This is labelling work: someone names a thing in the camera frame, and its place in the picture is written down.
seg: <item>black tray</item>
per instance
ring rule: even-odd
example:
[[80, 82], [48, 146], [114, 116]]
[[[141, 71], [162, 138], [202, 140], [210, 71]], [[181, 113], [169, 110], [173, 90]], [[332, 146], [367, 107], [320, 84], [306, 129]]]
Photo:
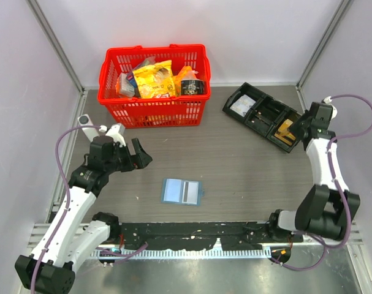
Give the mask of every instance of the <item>black tray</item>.
[[[248, 110], [247, 114], [242, 116], [230, 109], [230, 107], [244, 95], [255, 101], [255, 104]], [[228, 98], [222, 110], [288, 153], [300, 141], [296, 139], [292, 145], [288, 145], [276, 138], [275, 133], [287, 118], [295, 122], [301, 117], [301, 114], [248, 83], [244, 83]]]

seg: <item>red plastic shopping basket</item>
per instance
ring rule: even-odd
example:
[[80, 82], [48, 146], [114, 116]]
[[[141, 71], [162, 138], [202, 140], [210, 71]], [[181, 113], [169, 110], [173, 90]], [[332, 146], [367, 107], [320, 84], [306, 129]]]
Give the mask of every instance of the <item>red plastic shopping basket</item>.
[[[205, 82], [205, 93], [196, 96], [138, 99], [119, 96], [116, 80], [121, 72], [128, 73], [146, 57], [156, 62], [172, 60], [174, 75], [183, 66], [198, 71], [197, 78]], [[111, 48], [107, 51], [100, 72], [98, 100], [114, 119], [126, 127], [198, 126], [206, 101], [210, 98], [210, 65], [203, 45], [170, 45], [161, 48]]]

